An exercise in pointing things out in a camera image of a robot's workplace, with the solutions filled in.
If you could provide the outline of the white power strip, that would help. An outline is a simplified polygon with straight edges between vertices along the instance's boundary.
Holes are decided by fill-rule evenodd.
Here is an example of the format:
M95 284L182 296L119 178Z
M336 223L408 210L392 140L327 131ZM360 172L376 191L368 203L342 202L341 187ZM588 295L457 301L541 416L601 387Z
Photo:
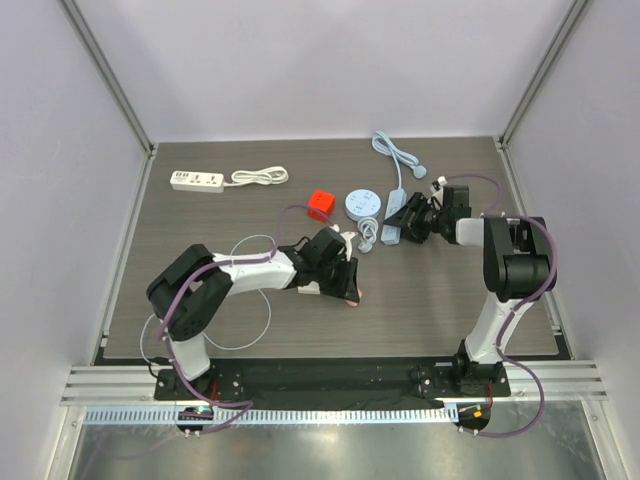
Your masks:
M170 185L176 191L222 193L224 176L220 173L174 171L170 177Z

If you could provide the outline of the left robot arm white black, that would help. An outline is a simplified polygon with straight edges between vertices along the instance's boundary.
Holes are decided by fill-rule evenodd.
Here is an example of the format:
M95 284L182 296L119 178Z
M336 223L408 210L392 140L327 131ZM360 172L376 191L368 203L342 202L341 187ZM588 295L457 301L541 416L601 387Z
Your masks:
M152 310L161 320L161 337L180 372L179 390L193 400L210 392L211 362L204 331L230 296L295 289L359 303L354 237L353 232L330 226L311 239L265 253L221 255L202 244L188 247L146 290Z

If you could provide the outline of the aluminium frame rail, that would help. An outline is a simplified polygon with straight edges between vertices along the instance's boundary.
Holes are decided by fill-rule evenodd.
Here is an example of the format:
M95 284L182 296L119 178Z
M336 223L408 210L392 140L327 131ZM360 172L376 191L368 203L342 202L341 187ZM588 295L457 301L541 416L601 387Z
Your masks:
M591 361L507 364L455 379L450 366L426 359L216 360L183 382L169 366L75 367L62 394L66 405L188 402L200 397L251 400L263 410L394 410L437 402L602 400L607 393Z

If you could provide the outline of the blue long power strip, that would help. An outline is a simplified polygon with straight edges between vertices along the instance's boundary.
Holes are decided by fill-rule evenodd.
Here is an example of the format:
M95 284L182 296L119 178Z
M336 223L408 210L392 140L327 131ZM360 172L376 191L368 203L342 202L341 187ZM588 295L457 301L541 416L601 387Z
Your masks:
M380 240L384 245L397 245L400 241L401 230L393 223L393 218L405 205L406 199L406 191L402 188L392 190L388 195L384 222L380 235Z

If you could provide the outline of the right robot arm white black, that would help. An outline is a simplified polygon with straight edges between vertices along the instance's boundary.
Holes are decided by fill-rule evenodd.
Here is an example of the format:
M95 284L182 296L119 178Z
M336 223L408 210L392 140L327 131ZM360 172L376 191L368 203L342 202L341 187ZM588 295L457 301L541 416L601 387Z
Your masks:
M542 217L474 218L470 192L463 185L432 186L427 197L414 193L384 224L422 244L432 234L458 246L483 251L487 297L472 332L452 359L449 376L460 394L476 394L500 381L508 343L523 314L557 280L557 247Z

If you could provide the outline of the red cube socket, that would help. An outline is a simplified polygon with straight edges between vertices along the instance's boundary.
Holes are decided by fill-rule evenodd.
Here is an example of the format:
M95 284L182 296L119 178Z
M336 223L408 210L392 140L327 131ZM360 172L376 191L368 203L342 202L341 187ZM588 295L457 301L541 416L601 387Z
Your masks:
M316 190L307 202L307 216L327 223L335 209L336 197L326 191Z

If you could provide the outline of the round blue power socket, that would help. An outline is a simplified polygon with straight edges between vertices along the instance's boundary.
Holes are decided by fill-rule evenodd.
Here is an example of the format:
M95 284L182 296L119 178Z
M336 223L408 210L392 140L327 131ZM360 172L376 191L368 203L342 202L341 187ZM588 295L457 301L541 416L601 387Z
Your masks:
M363 218L378 218L382 202L378 194L369 189L356 189L345 198L344 207L348 218L359 221Z

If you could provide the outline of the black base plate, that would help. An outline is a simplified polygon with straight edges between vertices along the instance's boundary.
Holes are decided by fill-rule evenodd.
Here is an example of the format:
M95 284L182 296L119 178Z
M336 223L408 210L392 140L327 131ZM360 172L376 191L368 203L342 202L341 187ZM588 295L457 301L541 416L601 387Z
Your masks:
M498 383L454 384L453 357L214 359L191 385L209 400L260 410L410 410L511 395L504 366Z

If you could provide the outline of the white charger plug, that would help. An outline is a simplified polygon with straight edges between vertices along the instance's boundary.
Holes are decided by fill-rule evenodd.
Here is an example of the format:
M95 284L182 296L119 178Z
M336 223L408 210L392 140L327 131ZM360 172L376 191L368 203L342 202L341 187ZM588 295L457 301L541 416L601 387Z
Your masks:
M312 281L309 284L305 285L305 286L298 286L297 290L300 294L307 294L307 295L320 295L321 291L320 291L320 286L317 282Z

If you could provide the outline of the pink charger plug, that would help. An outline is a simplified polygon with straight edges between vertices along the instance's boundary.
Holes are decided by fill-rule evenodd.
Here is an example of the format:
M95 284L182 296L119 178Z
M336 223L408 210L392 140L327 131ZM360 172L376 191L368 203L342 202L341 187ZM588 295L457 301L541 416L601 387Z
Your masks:
M346 299L345 302L351 307L356 307L360 304L362 295L363 295L362 290L358 289L357 293L352 295L350 298Z

